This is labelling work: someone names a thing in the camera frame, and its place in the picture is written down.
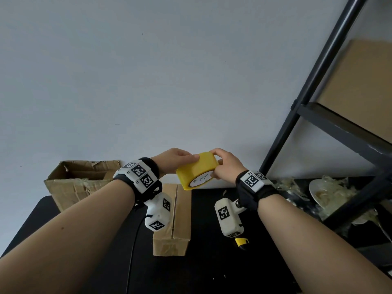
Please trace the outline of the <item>person's right hand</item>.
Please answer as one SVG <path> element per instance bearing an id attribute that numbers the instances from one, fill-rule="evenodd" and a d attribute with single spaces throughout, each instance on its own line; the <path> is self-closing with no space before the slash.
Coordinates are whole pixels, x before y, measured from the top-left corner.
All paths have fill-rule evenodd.
<path id="1" fill-rule="evenodd" d="M 235 185 L 238 176 L 246 171 L 248 169 L 244 167 L 242 162 L 233 153 L 228 152 L 228 179 L 224 179 L 224 181 Z"/>

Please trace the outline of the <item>person's left hand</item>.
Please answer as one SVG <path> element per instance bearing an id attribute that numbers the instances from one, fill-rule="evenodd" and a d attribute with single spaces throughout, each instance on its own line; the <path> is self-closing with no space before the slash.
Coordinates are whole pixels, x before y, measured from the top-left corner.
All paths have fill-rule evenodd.
<path id="1" fill-rule="evenodd" d="M 181 156 L 189 155 L 191 153 L 179 149 L 171 148 L 163 153 L 160 153 L 151 159 L 156 163 L 159 169 L 159 178 L 162 178 L 166 174 L 175 174 L 179 167 L 182 167 L 191 163 L 181 163 Z"/>

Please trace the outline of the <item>yellow tape roll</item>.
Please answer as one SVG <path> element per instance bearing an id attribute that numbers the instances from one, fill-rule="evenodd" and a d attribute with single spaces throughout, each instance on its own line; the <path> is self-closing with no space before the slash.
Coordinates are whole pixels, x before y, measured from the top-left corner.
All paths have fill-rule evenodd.
<path id="1" fill-rule="evenodd" d="M 199 154 L 199 160 L 186 164 L 176 170 L 176 174 L 184 190 L 199 188 L 212 179 L 212 173 L 219 165 L 211 152 Z"/>

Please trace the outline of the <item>person's right forearm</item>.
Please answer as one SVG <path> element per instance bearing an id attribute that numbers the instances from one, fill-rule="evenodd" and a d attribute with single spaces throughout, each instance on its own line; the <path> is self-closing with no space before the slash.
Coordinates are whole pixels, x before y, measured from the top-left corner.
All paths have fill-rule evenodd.
<path id="1" fill-rule="evenodd" d="M 392 279 L 321 222 L 279 194 L 259 218 L 305 294 L 392 294 Z"/>

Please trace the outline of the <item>person's left forearm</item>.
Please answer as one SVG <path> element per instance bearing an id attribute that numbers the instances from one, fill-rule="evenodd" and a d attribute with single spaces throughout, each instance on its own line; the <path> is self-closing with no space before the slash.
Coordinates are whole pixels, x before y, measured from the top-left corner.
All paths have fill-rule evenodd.
<path id="1" fill-rule="evenodd" d="M 0 258 L 0 294 L 72 294 L 105 255 L 135 204 L 114 180 L 60 213 Z"/>

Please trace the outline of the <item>white right wrist marker block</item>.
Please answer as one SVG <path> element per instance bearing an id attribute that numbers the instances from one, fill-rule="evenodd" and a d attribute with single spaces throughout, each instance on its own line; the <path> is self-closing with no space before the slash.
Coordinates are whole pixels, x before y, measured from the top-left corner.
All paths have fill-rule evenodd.
<path id="1" fill-rule="evenodd" d="M 239 179 L 253 193 L 257 193 L 264 186 L 274 187 L 273 182 L 259 171 L 248 170 L 244 174 L 240 174 Z"/>

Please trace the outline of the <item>white wrist marker block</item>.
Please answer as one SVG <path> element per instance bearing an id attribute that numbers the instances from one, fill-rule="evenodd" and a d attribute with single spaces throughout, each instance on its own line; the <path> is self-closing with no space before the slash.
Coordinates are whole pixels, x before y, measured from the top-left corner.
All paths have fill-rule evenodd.
<path id="1" fill-rule="evenodd" d="M 118 169 L 115 172 L 113 179 L 118 175 L 123 175 L 125 178 L 129 179 L 131 185 L 135 186 L 141 194 L 147 191 L 154 192 L 159 188 L 157 184 L 158 178 L 153 173 L 152 169 L 140 159 L 131 161 Z"/>
<path id="2" fill-rule="evenodd" d="M 264 186 L 274 187 L 273 182 L 259 171 L 248 170 L 244 174 L 240 174 L 239 179 L 253 193 L 257 193 Z"/>

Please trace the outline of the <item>white left wrist marker block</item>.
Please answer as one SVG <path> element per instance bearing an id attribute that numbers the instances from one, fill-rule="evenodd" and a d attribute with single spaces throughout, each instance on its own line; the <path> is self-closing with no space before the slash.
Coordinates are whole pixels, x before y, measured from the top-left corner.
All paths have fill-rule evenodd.
<path id="1" fill-rule="evenodd" d="M 115 172 L 113 179 L 118 175 L 123 175 L 125 178 L 129 179 L 131 185 L 135 186 L 141 194 L 147 191 L 154 192 L 159 188 L 157 184 L 158 178 L 153 173 L 152 169 L 140 159 L 131 161 L 118 169 Z"/>

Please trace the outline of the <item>closed long cardboard box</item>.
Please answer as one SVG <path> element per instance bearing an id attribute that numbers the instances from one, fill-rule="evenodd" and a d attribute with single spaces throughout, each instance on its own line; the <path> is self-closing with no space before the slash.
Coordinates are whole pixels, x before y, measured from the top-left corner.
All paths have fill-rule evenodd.
<path id="1" fill-rule="evenodd" d="M 153 234 L 153 255 L 185 256 L 191 238 L 192 193 L 180 184 L 163 184 L 172 200 L 168 226 Z"/>

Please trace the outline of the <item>pile of clear tape scraps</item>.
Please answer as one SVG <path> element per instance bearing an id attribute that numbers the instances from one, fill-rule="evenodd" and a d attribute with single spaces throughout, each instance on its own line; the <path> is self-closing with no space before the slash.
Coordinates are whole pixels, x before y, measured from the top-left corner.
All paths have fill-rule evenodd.
<path id="1" fill-rule="evenodd" d="M 309 202 L 309 197 L 301 190 L 293 177 L 279 179 L 273 183 L 274 187 L 279 190 Z"/>

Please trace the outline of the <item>white plate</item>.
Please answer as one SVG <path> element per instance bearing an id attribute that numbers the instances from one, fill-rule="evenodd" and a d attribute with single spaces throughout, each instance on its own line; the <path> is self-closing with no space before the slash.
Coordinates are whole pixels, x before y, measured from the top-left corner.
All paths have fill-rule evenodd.
<path id="1" fill-rule="evenodd" d="M 329 176 L 323 176 L 321 179 L 314 179 L 310 182 L 309 191 L 321 207 L 319 217 L 322 220 L 325 220 L 358 193 L 355 187 L 348 187 L 348 183 L 348 178 L 335 180 Z"/>

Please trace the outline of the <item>black metal shelf rack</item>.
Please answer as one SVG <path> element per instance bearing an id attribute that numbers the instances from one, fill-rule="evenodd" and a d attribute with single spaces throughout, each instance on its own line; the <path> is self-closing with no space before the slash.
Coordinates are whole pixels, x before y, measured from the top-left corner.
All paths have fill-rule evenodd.
<path id="1" fill-rule="evenodd" d="M 377 204 L 392 198 L 392 145 L 320 104 L 310 102 L 367 1 L 347 1 L 259 169 L 264 174 L 269 172 L 300 117 L 381 168 L 383 173 L 375 176 L 358 195 L 323 222 L 336 232 Z"/>

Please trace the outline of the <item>open torn cardboard box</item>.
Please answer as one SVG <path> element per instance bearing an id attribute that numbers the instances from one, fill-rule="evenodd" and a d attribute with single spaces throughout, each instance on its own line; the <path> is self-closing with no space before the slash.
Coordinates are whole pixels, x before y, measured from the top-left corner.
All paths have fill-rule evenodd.
<path id="1" fill-rule="evenodd" d="M 120 161 L 62 161 L 44 180 L 60 212 L 112 181 Z"/>

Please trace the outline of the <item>large cardboard box on shelf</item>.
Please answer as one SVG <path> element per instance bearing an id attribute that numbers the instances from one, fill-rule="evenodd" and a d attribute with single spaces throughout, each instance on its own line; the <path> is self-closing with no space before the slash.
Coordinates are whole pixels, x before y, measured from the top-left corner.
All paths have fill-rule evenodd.
<path id="1" fill-rule="evenodd" d="M 350 41 L 317 101 L 392 144 L 392 42 Z"/>

